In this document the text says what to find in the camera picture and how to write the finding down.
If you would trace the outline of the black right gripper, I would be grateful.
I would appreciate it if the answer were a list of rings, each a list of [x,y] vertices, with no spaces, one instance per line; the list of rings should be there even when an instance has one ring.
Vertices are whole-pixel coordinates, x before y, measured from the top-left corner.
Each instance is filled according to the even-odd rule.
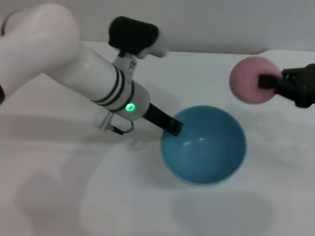
[[[260,89],[275,89],[278,95],[294,101],[299,108],[309,108],[315,103],[315,64],[302,68],[284,69],[283,78],[260,75]]]

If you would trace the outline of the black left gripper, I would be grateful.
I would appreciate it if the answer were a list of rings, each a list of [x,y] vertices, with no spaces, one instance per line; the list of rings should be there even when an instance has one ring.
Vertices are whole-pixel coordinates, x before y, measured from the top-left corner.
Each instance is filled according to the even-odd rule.
[[[145,112],[145,119],[173,136],[178,136],[184,125],[152,103],[149,104],[148,109]]]

